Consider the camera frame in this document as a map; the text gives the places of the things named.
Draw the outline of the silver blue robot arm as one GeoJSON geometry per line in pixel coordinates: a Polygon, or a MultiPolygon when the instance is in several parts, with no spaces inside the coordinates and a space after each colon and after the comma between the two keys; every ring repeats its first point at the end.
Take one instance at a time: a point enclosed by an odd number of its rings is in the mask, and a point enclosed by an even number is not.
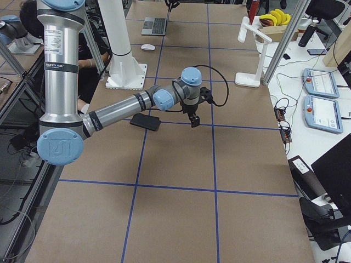
{"type": "Polygon", "coordinates": [[[37,151],[47,163],[61,166],[77,160],[83,142],[93,133],[156,106],[169,110],[181,104],[193,127],[200,123],[198,104],[212,103],[211,92],[202,86],[199,69],[185,68],[167,86],[144,89],[147,66],[133,57],[121,1],[100,1],[112,51],[110,88],[135,89],[136,94],[85,115],[77,112],[78,35],[86,30],[84,1],[38,1],[37,17],[44,27],[44,75],[46,109],[39,120],[37,151]]]}

